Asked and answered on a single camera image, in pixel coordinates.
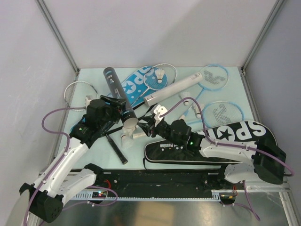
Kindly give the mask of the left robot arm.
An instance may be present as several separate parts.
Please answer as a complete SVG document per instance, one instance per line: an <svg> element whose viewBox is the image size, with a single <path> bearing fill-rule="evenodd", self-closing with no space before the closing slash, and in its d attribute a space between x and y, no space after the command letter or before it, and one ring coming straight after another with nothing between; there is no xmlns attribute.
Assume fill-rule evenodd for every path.
<svg viewBox="0 0 301 226"><path fill-rule="evenodd" d="M35 182L21 186L20 193L26 190L30 193L26 214L34 214L51 223L78 192L90 186L99 188L104 184L103 169L92 163L87 164L75 178L69 181L65 181L65 178L94 142L119 122L126 102L124 98L106 96L89 102L86 114L69 134L63 133L67 143L59 155Z"/></svg>

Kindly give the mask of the blue racket far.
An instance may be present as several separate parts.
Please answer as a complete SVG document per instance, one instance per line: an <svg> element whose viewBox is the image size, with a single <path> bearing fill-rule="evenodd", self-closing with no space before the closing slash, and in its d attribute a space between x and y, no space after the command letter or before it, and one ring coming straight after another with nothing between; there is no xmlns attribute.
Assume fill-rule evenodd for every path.
<svg viewBox="0 0 301 226"><path fill-rule="evenodd" d="M194 97L195 100L199 99L199 97L205 92L205 91L218 91L222 89L229 80L229 71L218 64L211 64L203 67L199 72L203 75L203 80L198 83L198 86L201 88L200 92L196 97ZM182 91L190 92L190 97L193 97L191 91L191 88L187 88L186 90ZM193 101L190 100L189 102L189 108L180 116L179 119L184 119L189 110L192 108L192 105L194 104Z"/></svg>

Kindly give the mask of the aluminium frame post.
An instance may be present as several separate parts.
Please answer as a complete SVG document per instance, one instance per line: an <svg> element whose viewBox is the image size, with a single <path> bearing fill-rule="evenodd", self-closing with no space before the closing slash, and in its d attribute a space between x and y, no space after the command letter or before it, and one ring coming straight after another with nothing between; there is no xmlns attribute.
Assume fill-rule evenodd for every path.
<svg viewBox="0 0 301 226"><path fill-rule="evenodd" d="M241 70L243 72L246 71L246 69L250 65L252 59L255 57L255 55L256 55L257 51L259 50L261 44L263 43L264 39L268 35L268 32L272 28L272 26L275 23L278 15L280 14L282 8L284 7L284 5L286 3L287 3L286 0L277 0L275 2L275 4L274 4L272 10L270 11L266 21L264 22L263 27L260 30L254 44L252 45L246 59L244 60L244 63L241 66Z"/></svg>
<svg viewBox="0 0 301 226"><path fill-rule="evenodd" d="M69 62L70 66L72 67L73 71L75 74L78 74L80 69L77 66L70 49L67 46L67 43L65 42L49 8L47 7L46 3L44 0L35 0L38 8L40 9L44 19L46 20L51 32L53 33L55 39L57 40L59 47L61 48L62 52L67 58L67 61Z"/></svg>

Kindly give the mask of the feather shuttlecock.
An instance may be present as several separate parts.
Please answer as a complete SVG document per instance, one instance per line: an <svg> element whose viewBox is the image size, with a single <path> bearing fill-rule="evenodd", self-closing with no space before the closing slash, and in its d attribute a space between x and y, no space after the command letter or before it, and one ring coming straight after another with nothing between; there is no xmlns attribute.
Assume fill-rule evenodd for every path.
<svg viewBox="0 0 301 226"><path fill-rule="evenodd" d="M127 137L130 137L132 136L133 132L137 129L138 125L135 125L131 128L126 128L125 126L123 126L122 128L122 131L123 131L123 134Z"/></svg>

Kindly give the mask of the white racket black grip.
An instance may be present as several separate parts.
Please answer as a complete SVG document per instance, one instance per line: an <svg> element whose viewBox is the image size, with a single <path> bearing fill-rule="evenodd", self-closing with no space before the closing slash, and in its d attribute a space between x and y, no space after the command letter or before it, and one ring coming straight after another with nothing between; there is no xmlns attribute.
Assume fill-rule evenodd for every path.
<svg viewBox="0 0 301 226"><path fill-rule="evenodd" d="M68 85L64 91L64 99L71 110L86 111L80 121L71 128L70 137L79 139L88 148L91 148L97 139L106 137L122 164L126 164L126 157L108 133L109 129L119 122L126 101L99 96L95 87L85 81L76 81Z"/></svg>

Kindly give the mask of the blue racket near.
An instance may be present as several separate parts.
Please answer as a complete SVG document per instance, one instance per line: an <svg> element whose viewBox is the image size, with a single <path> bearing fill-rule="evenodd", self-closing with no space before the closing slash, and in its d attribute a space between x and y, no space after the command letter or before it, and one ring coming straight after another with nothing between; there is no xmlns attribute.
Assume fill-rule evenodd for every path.
<svg viewBox="0 0 301 226"><path fill-rule="evenodd" d="M245 119L241 108L237 104L229 101L216 101L209 103L205 105L202 113L204 116L204 123L207 128L239 122ZM201 118L197 119L195 116L194 119L188 120L187 116L184 120L188 125L201 123Z"/></svg>

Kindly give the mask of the left aluminium frame post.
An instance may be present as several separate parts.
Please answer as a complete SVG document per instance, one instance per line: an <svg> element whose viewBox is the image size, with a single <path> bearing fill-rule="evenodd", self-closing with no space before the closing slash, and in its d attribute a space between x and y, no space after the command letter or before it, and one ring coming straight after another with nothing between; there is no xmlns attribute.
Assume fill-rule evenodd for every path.
<svg viewBox="0 0 301 226"><path fill-rule="evenodd" d="M70 66L72 67L73 71L75 74L78 74L80 69L77 66L70 49L67 46L67 43L65 42L49 8L47 7L46 3L44 0L35 0L38 8L40 9L44 19L46 20L51 32L53 33L55 39L57 40L59 47L61 48L62 52L67 58L67 61L69 62Z"/></svg>

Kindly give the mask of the white shuttlecock tube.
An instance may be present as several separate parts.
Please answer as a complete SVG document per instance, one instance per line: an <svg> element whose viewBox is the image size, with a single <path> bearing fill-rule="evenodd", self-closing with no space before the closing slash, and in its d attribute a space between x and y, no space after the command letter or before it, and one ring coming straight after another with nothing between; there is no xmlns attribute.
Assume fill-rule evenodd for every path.
<svg viewBox="0 0 301 226"><path fill-rule="evenodd" d="M155 105L159 103L160 101L163 101L179 92L182 92L183 90L196 85L197 83L201 82L203 80L203 75L201 72L197 72L191 76L188 76L180 81L177 81L169 86L166 86L165 88L156 91L150 95L147 95L144 97L144 103L147 106Z"/></svg>

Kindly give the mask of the blue racket cover bag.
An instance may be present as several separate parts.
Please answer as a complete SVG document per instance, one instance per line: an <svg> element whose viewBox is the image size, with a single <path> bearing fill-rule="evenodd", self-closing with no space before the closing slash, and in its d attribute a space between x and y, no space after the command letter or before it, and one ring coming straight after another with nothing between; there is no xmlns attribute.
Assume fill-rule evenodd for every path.
<svg viewBox="0 0 301 226"><path fill-rule="evenodd" d="M143 83L143 76L151 66L142 67L139 70L132 73L121 84L127 95L127 98L132 105L134 99L146 90L146 85ZM91 95L94 99L99 97L96 88L86 81L76 81L67 86L64 92L64 99L67 105L71 108L75 107L76 111L85 110L85 97ZM139 106L143 103L143 100L137 102L134 106Z"/></svg>

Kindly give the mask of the black shuttlecock tube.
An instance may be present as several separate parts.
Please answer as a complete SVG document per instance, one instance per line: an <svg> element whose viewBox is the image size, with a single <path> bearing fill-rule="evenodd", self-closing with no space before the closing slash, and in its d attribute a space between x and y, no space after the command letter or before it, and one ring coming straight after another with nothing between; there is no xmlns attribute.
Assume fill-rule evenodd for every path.
<svg viewBox="0 0 301 226"><path fill-rule="evenodd" d="M115 69L112 67L107 67L104 69L103 74L106 78L106 82L112 97L125 100L125 104L121 108L121 120L123 127L126 129L134 128L138 123L138 119L127 98Z"/></svg>

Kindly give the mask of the plastic shuttlecock front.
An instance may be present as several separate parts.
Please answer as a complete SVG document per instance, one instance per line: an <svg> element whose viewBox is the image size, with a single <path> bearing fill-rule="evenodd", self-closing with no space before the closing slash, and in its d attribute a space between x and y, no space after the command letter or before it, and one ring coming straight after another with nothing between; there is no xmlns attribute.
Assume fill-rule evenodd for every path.
<svg viewBox="0 0 301 226"><path fill-rule="evenodd" d="M123 149L128 149L133 145L134 140L126 135L121 136L121 147Z"/></svg>

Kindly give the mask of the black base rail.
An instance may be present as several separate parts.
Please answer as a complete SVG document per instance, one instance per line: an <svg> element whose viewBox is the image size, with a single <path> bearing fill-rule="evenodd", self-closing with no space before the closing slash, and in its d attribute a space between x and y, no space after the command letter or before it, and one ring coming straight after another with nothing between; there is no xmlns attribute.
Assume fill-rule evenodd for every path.
<svg viewBox="0 0 301 226"><path fill-rule="evenodd" d="M233 184L216 169L102 169L84 166L96 174L95 186L110 185L119 200L189 200L212 198L213 190L231 190Z"/></svg>

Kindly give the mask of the right aluminium frame post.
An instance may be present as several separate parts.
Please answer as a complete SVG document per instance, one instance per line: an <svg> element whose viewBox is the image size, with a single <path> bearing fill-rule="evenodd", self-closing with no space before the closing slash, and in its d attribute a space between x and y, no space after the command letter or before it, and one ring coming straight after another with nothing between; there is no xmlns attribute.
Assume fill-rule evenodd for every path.
<svg viewBox="0 0 301 226"><path fill-rule="evenodd" d="M277 0L275 2L275 4L274 4L272 10L270 11L266 21L264 22L263 27L260 30L254 44L252 45L246 59L244 60L244 63L241 66L241 70L243 72L246 71L246 69L250 65L252 59L255 57L255 55L256 55L257 51L259 50L261 44L263 43L264 39L268 35L268 32L272 28L272 26L275 23L278 15L280 14L282 8L284 7L284 5L286 3L287 3L286 0Z"/></svg>

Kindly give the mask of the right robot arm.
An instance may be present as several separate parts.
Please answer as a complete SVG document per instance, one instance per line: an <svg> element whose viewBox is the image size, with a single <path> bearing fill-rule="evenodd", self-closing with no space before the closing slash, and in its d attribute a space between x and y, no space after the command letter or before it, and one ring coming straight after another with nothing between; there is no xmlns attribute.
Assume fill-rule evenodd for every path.
<svg viewBox="0 0 301 226"><path fill-rule="evenodd" d="M285 176L286 154L273 134L254 121L241 121L193 132L183 119L168 124L164 118L143 118L138 126L148 137L163 141L145 148L152 163L220 165L217 183L227 189L239 181L262 180L280 185Z"/></svg>

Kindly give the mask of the white racket on blue bag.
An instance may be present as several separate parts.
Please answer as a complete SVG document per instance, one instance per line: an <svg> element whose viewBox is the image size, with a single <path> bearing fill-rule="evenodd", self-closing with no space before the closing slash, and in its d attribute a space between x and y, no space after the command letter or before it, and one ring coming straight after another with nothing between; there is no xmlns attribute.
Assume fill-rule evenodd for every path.
<svg viewBox="0 0 301 226"><path fill-rule="evenodd" d="M163 69L165 71L161 83L157 82L157 77L155 75L155 71L157 69ZM145 96L153 92L159 91L165 88L166 86L174 83L177 78L177 74L178 74L177 69L173 65L168 63L160 63L152 66L150 69L146 71L146 73L143 76L143 83L144 85L146 85L146 90L142 91L142 93L139 94L139 96L134 99L132 106L134 106L137 102L142 101Z"/></svg>

